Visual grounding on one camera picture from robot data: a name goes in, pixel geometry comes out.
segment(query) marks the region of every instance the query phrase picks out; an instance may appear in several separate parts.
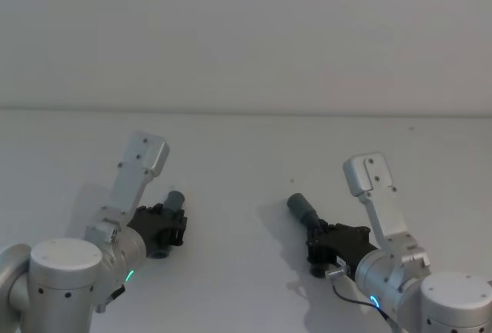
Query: green led light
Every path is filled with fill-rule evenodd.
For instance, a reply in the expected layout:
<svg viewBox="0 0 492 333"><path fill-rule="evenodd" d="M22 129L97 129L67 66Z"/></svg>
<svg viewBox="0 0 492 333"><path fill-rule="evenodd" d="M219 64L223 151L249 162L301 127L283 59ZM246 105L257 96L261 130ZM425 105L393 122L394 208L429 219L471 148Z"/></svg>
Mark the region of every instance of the green led light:
<svg viewBox="0 0 492 333"><path fill-rule="evenodd" d="M135 271L130 270L130 272L128 273L128 277L126 277L126 281L125 281L125 283L131 279L131 276L132 276L134 273L135 273Z"/></svg>

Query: robotic arm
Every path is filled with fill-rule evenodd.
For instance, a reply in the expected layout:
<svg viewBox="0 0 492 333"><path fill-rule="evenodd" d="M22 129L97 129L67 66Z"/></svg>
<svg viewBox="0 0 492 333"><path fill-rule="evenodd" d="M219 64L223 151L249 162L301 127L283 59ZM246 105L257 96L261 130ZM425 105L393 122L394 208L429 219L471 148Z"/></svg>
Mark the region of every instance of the robotic arm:
<svg viewBox="0 0 492 333"><path fill-rule="evenodd" d="M311 273L346 275L387 319L393 331L484 333L492 331L492 287L465 273L431 274L426 251L407 230L396 207L394 186L381 153L344 163L351 194L364 204L381 249L369 242L370 229L329 225L301 195L288 207L307 228Z"/></svg>
<svg viewBox="0 0 492 333"><path fill-rule="evenodd" d="M118 164L111 200L86 228L85 239L61 238L30 249L0 252L0 333L88 333L92 310L125 292L125 282L147 257L165 258L182 245L185 197L140 207L147 183L159 176L169 147L156 135L135 132Z"/></svg>

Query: blue led light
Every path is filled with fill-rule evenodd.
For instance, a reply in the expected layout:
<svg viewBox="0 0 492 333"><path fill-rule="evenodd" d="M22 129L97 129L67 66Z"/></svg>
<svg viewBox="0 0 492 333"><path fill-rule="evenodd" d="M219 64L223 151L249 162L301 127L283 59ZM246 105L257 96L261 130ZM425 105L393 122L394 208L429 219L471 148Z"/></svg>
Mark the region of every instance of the blue led light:
<svg viewBox="0 0 492 333"><path fill-rule="evenodd" d="M133 275L133 273L135 273L135 271L130 270L130 272L128 273L128 277L126 277L126 281L125 281L125 283L126 283L127 281L129 281L129 280L130 280L130 278L131 278L131 276Z"/></svg>
<svg viewBox="0 0 492 333"><path fill-rule="evenodd" d="M376 305L377 308L380 307L377 298L375 298L374 296L370 296L369 299Z"/></svg>

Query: white robotic arm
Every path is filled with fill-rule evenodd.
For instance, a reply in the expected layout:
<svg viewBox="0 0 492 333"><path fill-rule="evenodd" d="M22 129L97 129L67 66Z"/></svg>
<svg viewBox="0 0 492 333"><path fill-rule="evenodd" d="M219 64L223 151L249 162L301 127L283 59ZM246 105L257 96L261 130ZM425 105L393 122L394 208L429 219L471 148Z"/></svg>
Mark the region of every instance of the white robotic arm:
<svg viewBox="0 0 492 333"><path fill-rule="evenodd" d="M429 258L407 230L395 205L394 186L381 153L344 163L351 194L369 214L381 250L368 253L355 282L376 298L395 331L410 333L482 333L492 330L492 287L464 273L431 274Z"/></svg>
<svg viewBox="0 0 492 333"><path fill-rule="evenodd" d="M0 252L0 333L18 327L22 333L88 333L94 308L104 312L147 256L182 243L186 218L179 192L170 193L168 207L135 214L168 153L163 138L135 132L118 164L111 201L87 227L85 240L60 238Z"/></svg>

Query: black cable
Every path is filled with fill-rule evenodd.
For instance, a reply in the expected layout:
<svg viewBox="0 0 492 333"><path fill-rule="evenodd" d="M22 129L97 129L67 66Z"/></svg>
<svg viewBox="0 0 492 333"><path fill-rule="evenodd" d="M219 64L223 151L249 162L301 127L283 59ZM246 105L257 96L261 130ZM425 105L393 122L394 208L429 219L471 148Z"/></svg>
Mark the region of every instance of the black cable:
<svg viewBox="0 0 492 333"><path fill-rule="evenodd" d="M379 313L384 318L384 320L387 320L389 318L387 314L384 311L382 311L379 307L377 307L375 304L371 304L369 302L364 302L364 301L352 300L351 298L346 298L340 295L340 293L338 293L337 291L337 288L335 287L335 282L333 279L331 279L331 286L333 287L333 293L335 293L335 295L339 299L344 300L345 302L350 302L351 304L357 304L357 305L369 306L370 308L375 308L376 310L379 311Z"/></svg>

